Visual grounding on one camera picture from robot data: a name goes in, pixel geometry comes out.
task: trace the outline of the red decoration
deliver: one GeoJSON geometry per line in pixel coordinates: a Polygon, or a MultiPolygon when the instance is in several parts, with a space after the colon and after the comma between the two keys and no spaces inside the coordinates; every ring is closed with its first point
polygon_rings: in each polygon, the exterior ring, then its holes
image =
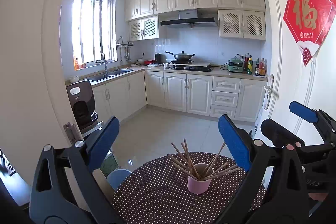
{"type": "Polygon", "coordinates": [[[306,66],[327,36],[336,14],[336,0],[287,0],[283,19],[306,66]]]}

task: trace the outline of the green appliance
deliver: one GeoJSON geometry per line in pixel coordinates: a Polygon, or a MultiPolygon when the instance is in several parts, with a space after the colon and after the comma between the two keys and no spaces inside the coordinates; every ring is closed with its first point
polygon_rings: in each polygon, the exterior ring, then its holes
{"type": "Polygon", "coordinates": [[[243,73],[244,63],[240,59],[231,58],[228,61],[227,70],[230,72],[243,73]]]}

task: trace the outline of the silver screw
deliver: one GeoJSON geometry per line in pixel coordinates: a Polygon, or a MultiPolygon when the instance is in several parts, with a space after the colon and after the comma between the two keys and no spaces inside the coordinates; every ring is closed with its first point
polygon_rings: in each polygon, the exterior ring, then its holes
{"type": "Polygon", "coordinates": [[[75,146],[76,147],[82,147],[84,145],[84,142],[83,141],[77,141],[76,143],[75,143],[75,146]]]}
{"type": "Polygon", "coordinates": [[[256,139],[256,140],[254,140],[254,144],[255,144],[256,146],[262,146],[262,145],[263,145],[263,141],[262,141],[262,140],[258,140],[258,139],[256,139]]]}
{"type": "Polygon", "coordinates": [[[291,144],[287,144],[287,145],[286,145],[286,148],[287,148],[288,150],[290,150],[290,151],[293,151],[293,150],[294,150],[294,146],[291,145],[291,144]]]}
{"type": "Polygon", "coordinates": [[[51,145],[47,144],[45,147],[43,147],[44,151],[49,151],[51,149],[51,145]]]}

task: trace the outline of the pink cup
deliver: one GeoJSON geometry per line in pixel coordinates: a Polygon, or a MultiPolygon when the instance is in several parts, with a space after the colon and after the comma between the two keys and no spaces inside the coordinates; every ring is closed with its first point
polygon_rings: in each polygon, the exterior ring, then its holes
{"type": "MultiPolygon", "coordinates": [[[[207,164],[195,164],[195,169],[197,170],[197,173],[201,174],[204,170],[204,168],[207,166],[207,164]]],[[[213,173],[213,169],[209,169],[206,173],[206,175],[210,175],[213,173]]],[[[208,190],[210,185],[211,179],[205,180],[205,181],[198,181],[193,179],[191,176],[188,177],[188,190],[191,191],[191,193],[194,194],[202,194],[206,190],[208,190]]]]}

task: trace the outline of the blue stool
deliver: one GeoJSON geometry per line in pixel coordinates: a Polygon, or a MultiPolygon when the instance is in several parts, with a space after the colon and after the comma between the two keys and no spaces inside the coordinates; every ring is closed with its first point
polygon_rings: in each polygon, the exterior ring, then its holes
{"type": "Polygon", "coordinates": [[[116,169],[109,173],[107,176],[107,181],[112,186],[112,188],[116,191],[119,185],[124,181],[125,178],[128,177],[132,172],[127,169],[116,169]]]}

